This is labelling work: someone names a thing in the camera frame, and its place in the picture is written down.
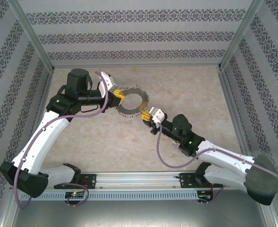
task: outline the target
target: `circular saw blade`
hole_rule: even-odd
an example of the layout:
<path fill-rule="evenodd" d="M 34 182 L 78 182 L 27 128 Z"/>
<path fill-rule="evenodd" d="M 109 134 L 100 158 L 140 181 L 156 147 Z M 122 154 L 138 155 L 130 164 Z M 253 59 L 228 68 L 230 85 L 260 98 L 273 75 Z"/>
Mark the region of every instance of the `circular saw blade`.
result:
<path fill-rule="evenodd" d="M 115 108 L 120 115 L 123 117 L 137 117 L 142 112 L 146 111 L 149 104 L 149 96 L 140 86 L 136 85 L 135 87 L 131 88 L 120 87 L 119 90 L 124 94 L 124 96 L 129 94 L 137 94 L 142 98 L 142 103 L 140 106 L 132 110 L 125 109 L 122 105 L 116 106 Z"/>

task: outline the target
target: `damask patterned wall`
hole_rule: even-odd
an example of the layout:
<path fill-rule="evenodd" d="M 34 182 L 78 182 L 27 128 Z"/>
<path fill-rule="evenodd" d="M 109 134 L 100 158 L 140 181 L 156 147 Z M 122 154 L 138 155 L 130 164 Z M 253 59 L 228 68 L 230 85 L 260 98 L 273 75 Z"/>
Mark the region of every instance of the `damask patterned wall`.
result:
<path fill-rule="evenodd" d="M 262 3 L 225 72 L 251 152 L 278 170 L 278 0 Z"/>
<path fill-rule="evenodd" d="M 30 139 L 48 71 L 5 0 L 0 0 L 0 165 Z M 0 210 L 8 184 L 0 174 Z"/>
<path fill-rule="evenodd" d="M 252 0 L 21 0 L 53 65 L 219 63 Z"/>

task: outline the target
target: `purple cable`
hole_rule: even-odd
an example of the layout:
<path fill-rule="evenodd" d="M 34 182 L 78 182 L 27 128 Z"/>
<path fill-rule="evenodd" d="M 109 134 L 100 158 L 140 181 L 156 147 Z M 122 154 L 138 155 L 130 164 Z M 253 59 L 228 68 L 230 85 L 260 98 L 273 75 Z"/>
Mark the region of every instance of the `purple cable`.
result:
<path fill-rule="evenodd" d="M 101 109 L 96 112 L 96 113 L 93 113 L 93 114 L 90 114 L 90 115 L 66 115 L 66 116 L 61 116 L 61 117 L 57 117 L 57 118 L 54 118 L 53 120 L 47 122 L 47 124 L 43 127 L 44 130 L 50 125 L 52 124 L 53 122 L 57 121 L 57 120 L 60 120 L 60 119 L 63 119 L 63 118 L 70 118 L 70 117 L 75 117 L 75 118 L 88 118 L 88 117 L 95 117 L 97 116 L 98 114 L 100 114 L 106 107 L 107 105 L 107 100 L 108 100 L 108 90 L 107 90 L 107 85 L 106 85 L 106 81 L 104 80 L 104 78 L 102 77 L 101 73 L 100 72 L 95 72 L 99 77 L 100 79 L 102 80 L 103 84 L 104 84 L 104 88 L 105 88 L 105 99 L 104 99 L 104 104 L 103 106 L 101 107 Z M 36 139 L 38 138 L 38 136 L 44 131 L 43 128 L 41 128 L 38 133 L 33 137 L 33 139 L 31 140 L 29 146 L 27 147 L 24 155 L 22 156 L 22 160 L 20 161 L 19 163 L 19 166 L 16 170 L 16 173 L 15 173 L 15 177 L 14 177 L 14 195 L 15 195 L 15 200 L 16 200 L 16 203 L 18 205 L 18 207 L 22 210 L 24 210 L 25 208 L 28 207 L 32 197 L 29 198 L 27 204 L 25 206 L 22 206 L 21 203 L 20 203 L 20 200 L 19 200 L 19 197 L 18 197 L 18 191 L 17 191 L 17 181 L 18 181 L 18 176 L 19 176 L 19 173 L 20 173 L 20 170 L 21 170 L 21 167 L 23 165 L 23 163 L 25 162 L 26 160 L 26 157 L 27 157 L 27 154 L 29 153 L 29 150 L 31 149 L 32 145 L 34 144 L 34 142 L 36 141 Z"/>
<path fill-rule="evenodd" d="M 161 155 L 160 155 L 159 144 L 160 144 L 160 138 L 161 138 L 161 134 L 162 134 L 162 125 L 161 125 L 161 124 L 158 124 L 158 125 L 159 125 L 159 127 L 160 127 L 160 130 L 159 130 L 159 136 L 158 136 L 158 140 L 157 140 L 157 154 L 158 154 L 158 157 L 159 157 L 160 161 L 161 161 L 165 166 L 167 166 L 167 167 L 169 167 L 169 168 L 173 168 L 173 169 L 183 168 L 183 167 L 185 167 L 185 166 L 188 166 L 190 163 L 192 163 L 194 160 L 196 160 L 200 155 L 204 154 L 205 152 L 208 152 L 208 151 L 217 151 L 217 152 L 223 153 L 223 154 L 225 154 L 225 155 L 227 155 L 227 156 L 230 156 L 230 157 L 232 157 L 232 158 L 235 158 L 235 159 L 237 159 L 238 161 L 241 161 L 241 162 L 250 164 L 250 165 L 252 165 L 252 166 L 254 166 L 254 167 L 256 167 L 256 168 L 258 168 L 258 169 L 260 169 L 260 170 L 263 170 L 264 172 L 269 173 L 269 174 L 275 176 L 276 178 L 278 178 L 278 174 L 276 174 L 276 173 L 274 173 L 274 172 L 272 172 L 272 171 L 270 171 L 270 170 L 268 170 L 268 169 L 266 169 L 266 168 L 264 168 L 264 167 L 261 167 L 261 166 L 259 166 L 259 165 L 257 165 L 257 164 L 254 164 L 254 163 L 250 162 L 250 161 L 246 161 L 246 160 L 244 160 L 243 158 L 240 158 L 240 157 L 238 157 L 238 156 L 235 156 L 235 155 L 230 154 L 230 153 L 228 153 L 228 152 L 226 152 L 226 151 L 223 151 L 223 150 L 220 150 L 220 149 L 216 149 L 216 148 L 209 148 L 209 149 L 205 149 L 205 150 L 199 152 L 199 154 L 197 154 L 195 157 L 193 157 L 192 160 L 190 160 L 189 162 L 187 162 L 187 163 L 185 163 L 185 164 L 183 164 L 183 165 L 181 165 L 181 166 L 171 166 L 171 165 L 167 164 L 167 163 L 162 159 L 162 157 L 161 157 Z"/>
<path fill-rule="evenodd" d="M 88 188 L 86 186 L 83 186 L 83 185 L 80 185 L 80 184 L 76 184 L 76 183 L 61 183 L 63 185 L 71 185 L 71 186 L 78 186 L 78 187 L 81 187 L 83 189 L 85 189 L 87 191 L 87 196 L 85 197 L 85 199 L 83 201 L 80 201 L 79 203 L 77 204 L 69 204 L 69 200 L 71 199 L 71 197 L 68 197 L 68 200 L 67 200 L 67 204 L 68 206 L 73 206 L 73 207 L 76 207 L 76 206 L 79 206 L 81 205 L 82 203 L 84 203 L 85 201 L 87 201 L 88 199 L 88 196 L 89 196 L 89 192 L 88 192 Z"/>

